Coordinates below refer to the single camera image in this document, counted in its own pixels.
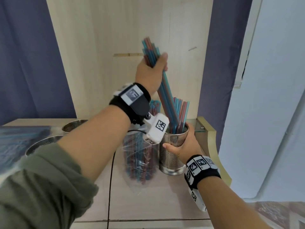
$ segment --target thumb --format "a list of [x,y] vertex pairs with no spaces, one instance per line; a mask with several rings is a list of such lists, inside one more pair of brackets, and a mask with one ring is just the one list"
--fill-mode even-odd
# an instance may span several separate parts
[[164,143],[163,147],[166,148],[169,152],[173,153],[173,154],[178,154],[180,148],[179,147],[175,147],[169,143]]
[[158,71],[158,72],[162,72],[163,69],[164,69],[165,66],[166,66],[167,58],[168,58],[168,54],[167,54],[166,52],[163,53],[163,54],[159,57],[159,59],[158,59],[156,65],[154,66],[154,69],[155,69],[156,71]]

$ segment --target bundle of straws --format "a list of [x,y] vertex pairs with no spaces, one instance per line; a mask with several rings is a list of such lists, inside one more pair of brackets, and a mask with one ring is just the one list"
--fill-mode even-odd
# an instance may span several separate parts
[[[160,101],[151,100],[149,112],[153,116],[160,112],[160,108]],[[143,140],[143,133],[129,132],[123,141],[125,171],[128,177],[141,184],[151,180],[159,168],[158,149],[158,145],[151,145]]]
[[[144,46],[143,54],[146,65],[154,67],[158,58],[161,56],[158,47],[151,43],[149,37],[142,41]],[[169,133],[182,133],[185,125],[186,116],[189,109],[189,101],[173,98],[165,71],[162,73],[162,82],[158,90],[165,115],[169,118]]]

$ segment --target olive green jacket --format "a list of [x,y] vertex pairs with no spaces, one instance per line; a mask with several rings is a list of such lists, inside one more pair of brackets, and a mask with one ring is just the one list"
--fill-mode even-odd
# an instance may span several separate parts
[[98,187],[56,143],[22,158],[0,184],[0,228],[69,228],[91,206]]

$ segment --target plastic bag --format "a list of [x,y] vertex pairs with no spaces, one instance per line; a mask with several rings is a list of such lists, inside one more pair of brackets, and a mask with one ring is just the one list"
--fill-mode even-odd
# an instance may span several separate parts
[[[147,131],[145,126],[133,125],[130,130]],[[128,132],[123,140],[124,171],[129,184],[147,184],[159,169],[159,145],[143,140],[142,132]]]

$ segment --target countertop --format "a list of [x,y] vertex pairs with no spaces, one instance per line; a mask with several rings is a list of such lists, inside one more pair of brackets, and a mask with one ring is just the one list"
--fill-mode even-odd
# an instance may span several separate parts
[[[5,126],[50,125],[52,135],[62,135],[61,127],[73,120],[75,119],[17,119]],[[196,128],[204,131],[204,127],[200,127],[200,125],[197,125]],[[208,212],[200,211],[188,193],[183,175],[169,176],[157,170],[154,178],[148,184],[134,186],[129,185],[123,166],[123,152],[118,149],[114,158],[112,174],[109,215],[111,221],[209,219]],[[76,222],[105,222],[107,220],[110,172],[111,161],[96,181],[99,192],[94,197],[92,207],[81,218],[76,219]]]

